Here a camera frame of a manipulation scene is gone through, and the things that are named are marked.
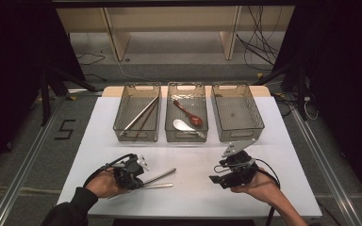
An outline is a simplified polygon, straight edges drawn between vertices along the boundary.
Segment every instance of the white spoon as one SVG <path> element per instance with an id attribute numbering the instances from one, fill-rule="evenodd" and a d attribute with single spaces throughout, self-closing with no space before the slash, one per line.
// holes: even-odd
<path id="1" fill-rule="evenodd" d="M 180 131 L 191 131 L 191 132 L 195 132 L 199 135 L 199 137 L 201 138 L 206 138 L 206 136 L 199 131 L 196 131 L 192 128 L 190 128 L 184 121 L 182 120 L 174 120 L 173 121 L 173 125 L 175 127 L 175 129 L 180 130 Z"/>

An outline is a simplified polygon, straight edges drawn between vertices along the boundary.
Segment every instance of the human hand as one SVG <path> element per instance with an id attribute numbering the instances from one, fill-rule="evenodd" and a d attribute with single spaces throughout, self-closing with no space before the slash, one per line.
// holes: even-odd
<path id="1" fill-rule="evenodd" d="M 306 226 L 306 222 L 281 192 L 275 181 L 269 176 L 258 172 L 251 183 L 231 187 L 235 193 L 246 193 L 274 207 L 288 226 Z"/>
<path id="2" fill-rule="evenodd" d="M 272 205 L 272 202 L 284 196 L 274 180 L 267 175 L 258 172 L 251 183 L 248 185 L 231 187 L 231 191 L 235 193 L 246 193 L 253 196 L 255 199 Z"/>
<path id="3" fill-rule="evenodd" d="M 98 198 L 107 198 L 128 192 L 127 189 L 117 185 L 113 173 L 113 168 L 100 172 L 85 188 L 93 192 Z"/>

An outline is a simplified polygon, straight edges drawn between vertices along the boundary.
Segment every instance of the red spoon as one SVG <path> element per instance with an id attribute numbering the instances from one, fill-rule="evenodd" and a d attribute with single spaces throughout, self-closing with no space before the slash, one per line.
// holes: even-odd
<path id="1" fill-rule="evenodd" d="M 204 124 L 204 122 L 202 121 L 201 118 L 199 118 L 199 116 L 195 116 L 194 114 L 188 112 L 187 109 L 185 109 L 177 100 L 174 100 L 173 104 L 178 106 L 178 108 L 180 108 L 181 110 L 183 110 L 185 113 L 188 114 L 190 123 L 198 126 Z"/>

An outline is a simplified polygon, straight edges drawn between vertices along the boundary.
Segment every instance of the white table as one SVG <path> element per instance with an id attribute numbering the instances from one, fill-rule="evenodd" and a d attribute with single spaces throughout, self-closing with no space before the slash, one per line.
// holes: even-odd
<path id="1" fill-rule="evenodd" d="M 270 164 L 280 179 L 282 191 L 302 217 L 319 218 L 320 208 L 276 102 L 272 97 L 255 97 L 255 101 L 266 127 L 258 142 L 245 151 Z M 206 100 L 209 130 L 205 143 L 166 141 L 165 99 L 161 102 L 157 142 L 119 142 L 112 129 L 119 103 L 119 97 L 98 98 L 58 203 L 69 202 L 75 188 L 82 186 L 87 177 L 105 163 L 127 153 L 136 153 L 143 154 L 151 168 L 139 176 L 142 181 L 176 168 L 175 173 L 154 182 L 173 183 L 173 187 L 140 189 L 110 200 L 100 199 L 89 211 L 90 215 L 114 218 L 265 218 L 269 214 L 270 207 L 266 203 L 222 189 L 208 178 L 217 175 L 213 168 L 219 164 L 228 145 L 219 142 L 209 97 Z M 260 162 L 257 165 L 270 171 Z"/>

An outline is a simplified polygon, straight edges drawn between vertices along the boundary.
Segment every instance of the sleeve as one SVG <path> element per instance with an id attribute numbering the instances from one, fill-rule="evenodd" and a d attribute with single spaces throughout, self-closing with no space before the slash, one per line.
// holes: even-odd
<path id="1" fill-rule="evenodd" d="M 88 225 L 88 211 L 98 197 L 84 187 L 78 187 L 71 202 L 64 202 L 49 211 L 41 226 Z"/>

